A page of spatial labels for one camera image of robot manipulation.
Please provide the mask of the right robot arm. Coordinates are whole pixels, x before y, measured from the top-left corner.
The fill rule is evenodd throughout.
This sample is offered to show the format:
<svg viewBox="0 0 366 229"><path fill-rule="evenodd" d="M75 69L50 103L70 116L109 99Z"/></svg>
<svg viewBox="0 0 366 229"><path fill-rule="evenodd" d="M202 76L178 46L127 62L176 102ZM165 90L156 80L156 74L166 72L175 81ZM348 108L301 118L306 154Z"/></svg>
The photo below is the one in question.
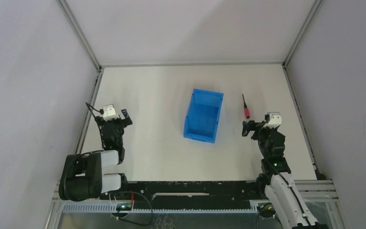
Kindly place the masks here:
<svg viewBox="0 0 366 229"><path fill-rule="evenodd" d="M256 192L267 198L284 229L326 229L313 215L301 197L284 157L285 136L278 131L279 125L268 122L243 121L242 136L250 132L262 153L262 172L256 179Z"/></svg>

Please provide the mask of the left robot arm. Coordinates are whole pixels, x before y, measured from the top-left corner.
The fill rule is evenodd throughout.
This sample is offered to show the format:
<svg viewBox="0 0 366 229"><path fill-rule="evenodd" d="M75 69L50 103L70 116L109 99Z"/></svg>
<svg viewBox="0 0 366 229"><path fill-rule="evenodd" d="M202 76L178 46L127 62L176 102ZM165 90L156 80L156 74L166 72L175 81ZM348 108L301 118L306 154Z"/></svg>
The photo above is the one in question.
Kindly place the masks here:
<svg viewBox="0 0 366 229"><path fill-rule="evenodd" d="M123 182L122 174L106 175L102 171L124 161L123 135L132 120L127 110L121 113L124 118L109 105L103 108L101 116L94 118L101 137L101 150L66 157L59 184L60 199L79 202L110 191L119 199L129 195L130 186Z"/></svg>

